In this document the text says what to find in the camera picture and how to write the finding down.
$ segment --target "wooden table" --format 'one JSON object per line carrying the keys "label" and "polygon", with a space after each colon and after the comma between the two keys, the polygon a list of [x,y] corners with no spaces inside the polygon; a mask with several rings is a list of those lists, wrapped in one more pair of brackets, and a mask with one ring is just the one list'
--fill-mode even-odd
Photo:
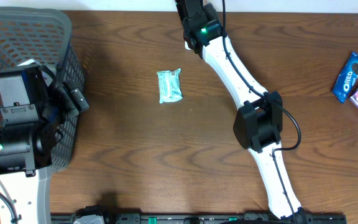
{"label": "wooden table", "polygon": [[[100,203],[113,211],[267,210],[252,156],[237,143],[236,109],[219,77],[184,49],[175,12],[66,12],[89,73],[73,160],[54,174],[52,213]],[[251,74],[283,96],[301,146],[284,154],[292,186],[312,212],[358,223],[358,109],[331,93],[358,15],[229,13],[228,33]],[[159,104],[157,71],[182,69],[183,99]],[[296,141],[284,119],[283,145]]]}

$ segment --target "small white packet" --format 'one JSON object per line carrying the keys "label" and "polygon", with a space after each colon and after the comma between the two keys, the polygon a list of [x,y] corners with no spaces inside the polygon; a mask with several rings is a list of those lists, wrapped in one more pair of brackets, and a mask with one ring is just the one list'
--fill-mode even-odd
{"label": "small white packet", "polygon": [[183,99],[180,91],[179,74],[181,69],[175,71],[157,72],[160,87],[160,103],[176,102]]}

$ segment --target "plastic crate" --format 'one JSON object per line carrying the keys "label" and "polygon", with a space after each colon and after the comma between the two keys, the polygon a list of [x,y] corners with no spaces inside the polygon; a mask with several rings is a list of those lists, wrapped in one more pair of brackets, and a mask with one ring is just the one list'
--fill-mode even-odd
{"label": "plastic crate", "polygon": [[[0,70],[34,59],[56,68],[59,81],[71,79],[83,90],[84,75],[70,37],[71,21],[60,11],[0,7]],[[66,167],[71,159],[76,125],[74,118],[59,127],[64,139],[52,149],[54,172]]]}

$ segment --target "blue oreo package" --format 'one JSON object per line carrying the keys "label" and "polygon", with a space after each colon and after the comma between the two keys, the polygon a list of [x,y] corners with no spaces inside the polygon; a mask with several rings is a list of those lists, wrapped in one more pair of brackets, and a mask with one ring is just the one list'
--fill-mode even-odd
{"label": "blue oreo package", "polygon": [[351,57],[347,61],[345,67],[336,80],[333,93],[341,103],[345,103],[345,100],[358,78],[358,54],[352,52]]}

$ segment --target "white panel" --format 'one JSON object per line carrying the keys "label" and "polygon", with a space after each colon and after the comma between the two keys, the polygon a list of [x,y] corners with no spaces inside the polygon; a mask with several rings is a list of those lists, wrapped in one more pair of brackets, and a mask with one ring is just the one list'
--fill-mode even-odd
{"label": "white panel", "polygon": [[[209,0],[221,11],[221,0]],[[0,0],[0,6],[60,10],[176,11],[174,0]],[[346,12],[358,13],[355,0],[226,0],[236,12]]]}

